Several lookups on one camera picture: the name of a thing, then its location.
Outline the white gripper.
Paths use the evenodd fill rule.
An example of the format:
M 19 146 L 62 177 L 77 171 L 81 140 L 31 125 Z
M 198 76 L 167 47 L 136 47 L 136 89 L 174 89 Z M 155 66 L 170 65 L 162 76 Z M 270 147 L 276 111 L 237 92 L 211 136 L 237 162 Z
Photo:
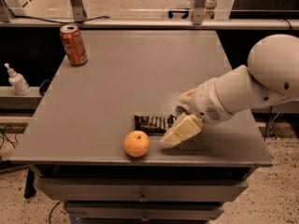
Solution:
M 166 148 L 179 145 L 199 134 L 202 131 L 203 122 L 217 124 L 233 116 L 221 104 L 216 92 L 215 78 L 206 81 L 196 89 L 180 94 L 175 111 L 177 115 L 180 115 L 160 140 L 162 146 Z

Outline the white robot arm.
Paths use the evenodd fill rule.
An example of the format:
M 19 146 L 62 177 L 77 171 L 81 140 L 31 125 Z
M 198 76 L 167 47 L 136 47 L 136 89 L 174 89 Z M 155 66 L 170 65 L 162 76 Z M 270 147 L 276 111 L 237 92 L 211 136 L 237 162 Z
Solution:
M 161 139 L 171 148 L 195 137 L 207 124 L 218 124 L 245 109 L 262 109 L 299 98 L 299 38 L 270 35 L 255 44 L 248 63 L 197 88 L 178 100 L 189 108 Z

